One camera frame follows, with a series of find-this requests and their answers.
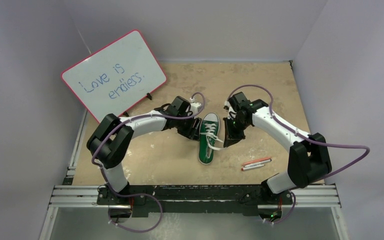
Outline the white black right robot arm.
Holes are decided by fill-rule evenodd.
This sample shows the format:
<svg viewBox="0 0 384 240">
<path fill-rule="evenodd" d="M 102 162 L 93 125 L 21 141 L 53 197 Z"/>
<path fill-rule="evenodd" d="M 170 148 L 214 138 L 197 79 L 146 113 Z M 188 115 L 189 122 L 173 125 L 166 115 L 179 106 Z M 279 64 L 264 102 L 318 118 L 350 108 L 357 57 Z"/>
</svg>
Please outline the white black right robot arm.
<svg viewBox="0 0 384 240">
<path fill-rule="evenodd" d="M 225 109 L 228 116 L 223 118 L 224 148 L 245 139 L 245 129 L 253 126 L 268 133 L 288 152 L 287 169 L 261 183 L 260 192 L 264 200 L 294 188 L 305 188 L 332 171 L 324 136 L 309 134 L 288 122 L 283 123 L 270 104 L 261 99 L 250 101 L 243 92 L 239 92 L 228 98 Z"/>
</svg>

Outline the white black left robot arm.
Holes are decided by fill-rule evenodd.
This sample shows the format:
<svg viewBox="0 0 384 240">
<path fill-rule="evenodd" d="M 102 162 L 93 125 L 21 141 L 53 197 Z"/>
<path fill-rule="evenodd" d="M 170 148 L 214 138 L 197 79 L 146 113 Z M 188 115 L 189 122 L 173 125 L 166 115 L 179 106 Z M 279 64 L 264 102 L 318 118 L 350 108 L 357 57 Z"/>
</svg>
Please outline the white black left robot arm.
<svg viewBox="0 0 384 240">
<path fill-rule="evenodd" d="M 92 163 L 100 169 L 105 185 L 116 195 L 131 196 L 122 161 L 131 141 L 142 135 L 175 128 L 181 136 L 197 141 L 204 103 L 176 96 L 171 103 L 148 113 L 118 117 L 107 114 L 86 143 Z"/>
</svg>

